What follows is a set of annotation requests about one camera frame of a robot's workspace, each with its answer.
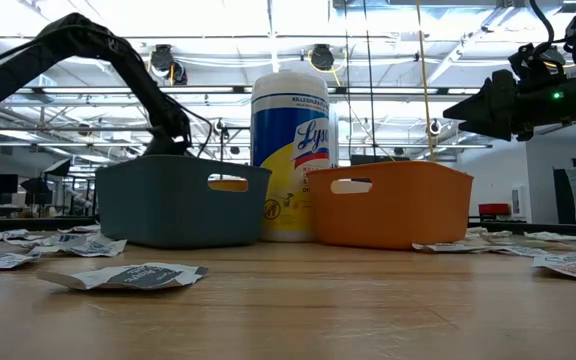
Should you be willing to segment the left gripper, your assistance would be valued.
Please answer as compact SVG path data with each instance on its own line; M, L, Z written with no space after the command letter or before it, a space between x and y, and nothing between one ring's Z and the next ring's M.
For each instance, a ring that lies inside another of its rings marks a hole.
M146 108L152 139L145 155L187 155L192 147L190 119L183 107Z

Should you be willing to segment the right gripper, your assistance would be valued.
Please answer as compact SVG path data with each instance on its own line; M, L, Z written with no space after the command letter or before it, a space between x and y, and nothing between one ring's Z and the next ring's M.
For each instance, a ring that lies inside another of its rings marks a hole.
M515 111L515 138L528 141L538 126L571 124L566 112L566 76L533 77L517 84ZM515 95L516 80L509 70L493 72L478 92L443 112L443 117L462 120L461 131L495 139L510 141L513 128L509 123L492 122L493 111L511 101Z

